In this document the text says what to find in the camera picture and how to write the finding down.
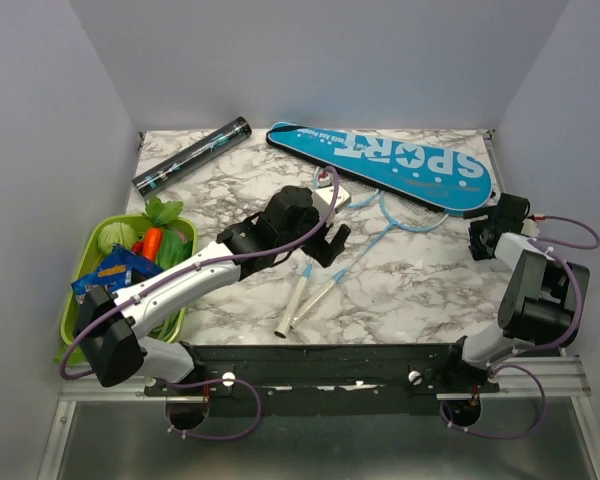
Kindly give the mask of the blue Sport racket bag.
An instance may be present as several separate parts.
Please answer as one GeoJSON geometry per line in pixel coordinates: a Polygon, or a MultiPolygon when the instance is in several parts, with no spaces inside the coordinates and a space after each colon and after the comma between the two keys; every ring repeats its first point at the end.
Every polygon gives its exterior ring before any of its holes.
{"type": "Polygon", "coordinates": [[[434,211],[461,215],[482,207],[492,195],[487,167],[449,148],[286,122],[274,124],[266,141],[316,166],[332,166],[342,175],[434,211]]]}

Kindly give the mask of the black Boka shuttlecock tube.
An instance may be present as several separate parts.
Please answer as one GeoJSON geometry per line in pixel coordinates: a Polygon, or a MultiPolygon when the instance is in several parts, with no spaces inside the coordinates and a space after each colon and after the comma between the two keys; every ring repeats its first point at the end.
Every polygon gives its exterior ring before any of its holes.
{"type": "Polygon", "coordinates": [[[237,117],[201,140],[177,152],[158,165],[132,179],[132,185],[144,200],[194,173],[218,156],[248,139],[252,129],[246,119],[237,117]]]}

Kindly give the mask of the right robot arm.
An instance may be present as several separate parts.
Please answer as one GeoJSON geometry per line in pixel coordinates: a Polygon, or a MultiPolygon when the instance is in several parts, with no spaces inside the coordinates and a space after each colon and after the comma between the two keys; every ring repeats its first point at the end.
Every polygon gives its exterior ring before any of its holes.
{"type": "Polygon", "coordinates": [[[469,250],[476,261],[498,259],[511,278],[500,303],[497,322],[450,346],[440,379],[460,392],[498,363],[520,353],[570,345],[582,319],[590,270],[537,247],[542,238],[524,232],[526,221],[542,221],[529,213],[530,202],[503,193],[497,203],[469,211],[469,250]]]}

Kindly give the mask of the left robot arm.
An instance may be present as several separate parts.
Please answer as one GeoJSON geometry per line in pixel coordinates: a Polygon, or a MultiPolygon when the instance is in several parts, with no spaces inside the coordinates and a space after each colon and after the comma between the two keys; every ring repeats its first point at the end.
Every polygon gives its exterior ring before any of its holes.
{"type": "Polygon", "coordinates": [[[73,348],[103,387],[137,374],[168,382],[181,395],[202,380],[187,348],[150,337],[162,320],[199,298],[282,262],[301,249],[322,266],[340,253],[326,236],[339,200],[338,186],[312,191],[285,186],[266,207],[225,227],[205,248],[142,282],[115,292],[97,285],[79,307],[73,348]]]}

